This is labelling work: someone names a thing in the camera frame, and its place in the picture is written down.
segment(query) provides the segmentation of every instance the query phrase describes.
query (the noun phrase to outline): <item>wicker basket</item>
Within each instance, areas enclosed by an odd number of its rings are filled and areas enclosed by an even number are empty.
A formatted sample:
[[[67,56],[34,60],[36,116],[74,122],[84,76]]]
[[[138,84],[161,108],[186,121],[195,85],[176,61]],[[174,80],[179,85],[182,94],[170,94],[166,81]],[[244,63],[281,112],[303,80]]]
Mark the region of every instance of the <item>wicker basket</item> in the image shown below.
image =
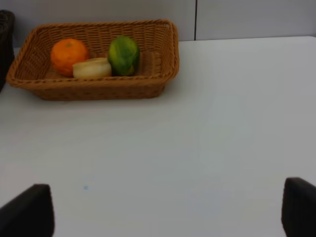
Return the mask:
[[[14,60],[12,45],[14,19],[12,12],[0,11],[0,90],[5,83],[5,76]]]
[[[118,35],[134,38],[140,47],[135,76],[67,78],[51,64],[51,49],[61,39],[81,40],[92,57],[105,57]],[[7,81],[45,100],[141,99],[159,96],[178,71],[178,33],[168,20],[47,24],[30,33],[11,65]]]

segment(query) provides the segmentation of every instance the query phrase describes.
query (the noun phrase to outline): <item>white vegetable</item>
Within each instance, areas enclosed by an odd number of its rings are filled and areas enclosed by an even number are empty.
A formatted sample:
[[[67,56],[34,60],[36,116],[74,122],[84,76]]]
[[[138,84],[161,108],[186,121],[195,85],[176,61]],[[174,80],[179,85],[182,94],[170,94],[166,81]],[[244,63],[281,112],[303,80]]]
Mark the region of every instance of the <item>white vegetable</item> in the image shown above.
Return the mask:
[[[74,77],[78,79],[97,79],[110,77],[112,68],[107,58],[92,58],[73,65]]]

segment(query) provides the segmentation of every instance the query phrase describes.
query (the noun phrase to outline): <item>table surface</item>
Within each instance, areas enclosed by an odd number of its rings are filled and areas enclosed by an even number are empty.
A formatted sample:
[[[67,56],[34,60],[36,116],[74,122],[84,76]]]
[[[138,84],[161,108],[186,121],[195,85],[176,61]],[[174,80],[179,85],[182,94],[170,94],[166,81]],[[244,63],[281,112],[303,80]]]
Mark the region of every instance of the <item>table surface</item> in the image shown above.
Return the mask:
[[[316,38],[181,42],[149,100],[0,94],[0,205],[51,186],[56,237],[284,237],[286,177],[316,184]]]

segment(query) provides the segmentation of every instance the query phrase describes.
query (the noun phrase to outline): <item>black object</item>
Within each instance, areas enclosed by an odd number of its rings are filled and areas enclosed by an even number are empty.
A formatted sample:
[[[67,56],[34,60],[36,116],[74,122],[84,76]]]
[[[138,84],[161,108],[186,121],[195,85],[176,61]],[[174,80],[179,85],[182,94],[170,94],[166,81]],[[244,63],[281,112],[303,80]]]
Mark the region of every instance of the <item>black object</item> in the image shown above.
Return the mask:
[[[54,228],[48,185],[33,185],[0,209],[0,237],[52,237]]]
[[[285,181],[282,224],[287,237],[316,237],[316,187],[301,178]]]
[[[0,11],[0,91],[5,83],[6,74],[14,60],[13,26],[15,17],[10,11]]]

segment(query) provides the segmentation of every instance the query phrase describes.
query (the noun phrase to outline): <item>orange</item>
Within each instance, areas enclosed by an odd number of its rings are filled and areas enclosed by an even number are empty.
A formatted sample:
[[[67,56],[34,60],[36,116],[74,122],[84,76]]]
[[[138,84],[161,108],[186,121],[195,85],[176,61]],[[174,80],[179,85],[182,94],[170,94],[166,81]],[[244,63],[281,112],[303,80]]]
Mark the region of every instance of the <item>orange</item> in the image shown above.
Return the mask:
[[[89,59],[89,51],[85,44],[77,39],[63,39],[57,42],[51,51],[50,60],[63,76],[73,76],[73,64]]]

